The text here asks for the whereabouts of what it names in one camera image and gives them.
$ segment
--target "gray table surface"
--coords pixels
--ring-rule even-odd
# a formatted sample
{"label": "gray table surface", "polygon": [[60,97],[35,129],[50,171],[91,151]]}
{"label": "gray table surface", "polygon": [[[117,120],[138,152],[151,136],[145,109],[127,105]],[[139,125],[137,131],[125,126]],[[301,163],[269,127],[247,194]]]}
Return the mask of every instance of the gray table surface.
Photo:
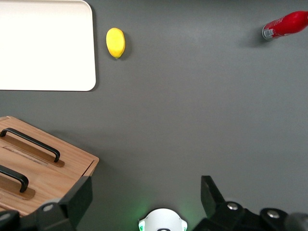
{"label": "gray table surface", "polygon": [[[0,91],[14,116],[100,158],[78,230],[137,231],[159,207],[188,230],[205,217],[200,178],[252,212],[308,212],[308,29],[265,42],[302,0],[87,0],[97,84]],[[125,33],[110,56],[105,36]]]}

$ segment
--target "black handle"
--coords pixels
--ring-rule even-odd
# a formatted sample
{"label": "black handle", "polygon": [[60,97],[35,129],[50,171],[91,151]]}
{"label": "black handle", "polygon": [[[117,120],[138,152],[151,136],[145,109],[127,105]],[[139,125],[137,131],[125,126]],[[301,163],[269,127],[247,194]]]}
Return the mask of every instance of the black handle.
{"label": "black handle", "polygon": [[6,135],[6,132],[8,132],[8,131],[13,133],[13,134],[15,134],[16,136],[24,138],[25,140],[30,141],[31,143],[34,143],[34,144],[36,144],[36,145],[38,145],[38,146],[40,146],[42,148],[45,148],[46,150],[48,150],[48,151],[50,151],[52,153],[54,153],[56,155],[56,158],[55,158],[54,162],[58,162],[58,160],[60,159],[60,152],[58,150],[56,150],[56,149],[54,149],[54,148],[52,148],[52,147],[42,143],[41,141],[38,141],[38,140],[34,139],[34,138],[32,138],[32,137],[30,137],[30,136],[28,136],[26,134],[23,134],[22,132],[19,132],[19,131],[13,129],[13,128],[3,129],[2,132],[0,133],[0,137],[4,137]]}
{"label": "black handle", "polygon": [[20,192],[23,193],[24,191],[26,191],[28,184],[29,184],[29,180],[25,175],[19,172],[15,172],[14,170],[11,170],[2,165],[0,165],[0,173],[3,173],[4,175],[7,175],[9,177],[12,177],[18,180],[21,183]]}

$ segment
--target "wooden box lid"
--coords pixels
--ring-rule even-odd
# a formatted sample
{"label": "wooden box lid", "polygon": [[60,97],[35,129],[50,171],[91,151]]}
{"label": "wooden box lid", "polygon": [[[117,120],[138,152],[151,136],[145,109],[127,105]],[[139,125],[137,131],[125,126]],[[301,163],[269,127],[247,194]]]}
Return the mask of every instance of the wooden box lid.
{"label": "wooden box lid", "polygon": [[12,128],[21,134],[56,149],[60,159],[50,150],[18,134],[6,132],[0,137],[0,165],[25,175],[29,180],[25,192],[20,183],[0,174],[0,207],[15,209],[25,216],[42,203],[63,197],[81,176],[92,175],[99,159],[63,140],[12,116],[0,117],[0,132]]}

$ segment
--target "red spray can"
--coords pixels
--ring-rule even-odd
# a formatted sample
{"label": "red spray can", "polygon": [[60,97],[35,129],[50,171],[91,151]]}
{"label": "red spray can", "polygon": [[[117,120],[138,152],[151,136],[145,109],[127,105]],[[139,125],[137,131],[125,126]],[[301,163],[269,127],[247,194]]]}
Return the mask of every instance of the red spray can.
{"label": "red spray can", "polygon": [[308,11],[296,11],[267,23],[262,29],[262,36],[266,40],[297,33],[308,26]]}

